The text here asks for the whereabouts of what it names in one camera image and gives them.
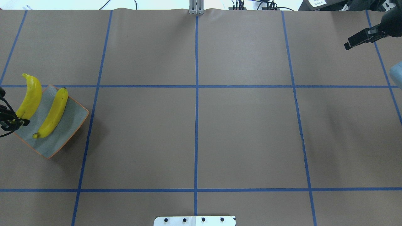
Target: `sticker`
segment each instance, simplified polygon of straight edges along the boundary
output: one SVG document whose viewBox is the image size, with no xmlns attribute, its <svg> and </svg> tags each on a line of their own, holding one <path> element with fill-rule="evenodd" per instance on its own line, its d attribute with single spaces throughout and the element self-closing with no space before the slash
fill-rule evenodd
<svg viewBox="0 0 402 226">
<path fill-rule="evenodd" d="M 319 7 L 322 5 L 325 5 L 326 2 L 325 0 L 308 0 L 308 2 L 313 6 L 313 7 Z"/>
</svg>

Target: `horizontal blue line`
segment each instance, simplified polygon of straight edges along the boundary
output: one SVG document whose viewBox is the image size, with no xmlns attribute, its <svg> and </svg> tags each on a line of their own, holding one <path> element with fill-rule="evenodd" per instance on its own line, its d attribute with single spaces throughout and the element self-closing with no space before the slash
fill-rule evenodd
<svg viewBox="0 0 402 226">
<path fill-rule="evenodd" d="M 78 189 L 1 188 L 0 192 L 77 192 Z"/>
<path fill-rule="evenodd" d="M 96 88 L 97 85 L 54 85 L 56 87 Z M 2 85 L 24 88 L 26 85 Z M 197 88 L 195 85 L 99 85 L 100 88 Z M 296 85 L 296 88 L 398 88 L 398 86 Z M 198 88 L 293 88 L 292 85 L 200 85 Z"/>
<path fill-rule="evenodd" d="M 289 192 L 310 191 L 308 188 L 199 188 L 197 192 Z M 311 188 L 311 191 L 402 191 L 402 187 L 330 187 Z M 0 192 L 78 192 L 78 189 L 14 189 L 3 188 Z M 190 188 L 178 189 L 81 189 L 81 192 L 194 192 Z"/>
</svg>

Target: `white metal plate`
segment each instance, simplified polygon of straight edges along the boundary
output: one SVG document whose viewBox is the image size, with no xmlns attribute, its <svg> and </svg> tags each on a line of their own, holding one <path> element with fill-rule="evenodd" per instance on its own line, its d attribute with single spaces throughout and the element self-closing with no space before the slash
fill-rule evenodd
<svg viewBox="0 0 402 226">
<path fill-rule="evenodd" d="M 157 217 L 154 226 L 236 226 L 235 216 Z"/>
</svg>

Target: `gray tabletop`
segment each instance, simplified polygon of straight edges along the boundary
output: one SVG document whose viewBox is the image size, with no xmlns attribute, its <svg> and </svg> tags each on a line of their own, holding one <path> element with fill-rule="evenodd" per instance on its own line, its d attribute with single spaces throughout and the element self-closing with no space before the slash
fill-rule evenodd
<svg viewBox="0 0 402 226">
<path fill-rule="evenodd" d="M 0 141 L 0 225 L 401 225 L 402 39 L 381 12 L 0 10 L 0 85 L 90 117 L 52 159 Z"/>
</svg>

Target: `banana tip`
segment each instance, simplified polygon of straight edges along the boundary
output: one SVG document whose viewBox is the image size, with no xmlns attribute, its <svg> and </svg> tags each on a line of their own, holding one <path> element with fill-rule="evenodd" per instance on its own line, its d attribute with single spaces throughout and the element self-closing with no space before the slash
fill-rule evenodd
<svg viewBox="0 0 402 226">
<path fill-rule="evenodd" d="M 40 133 L 35 133 L 35 134 L 32 135 L 32 137 L 33 137 L 34 139 L 37 139 L 37 138 L 39 138 L 40 136 L 41 136 Z"/>
</svg>

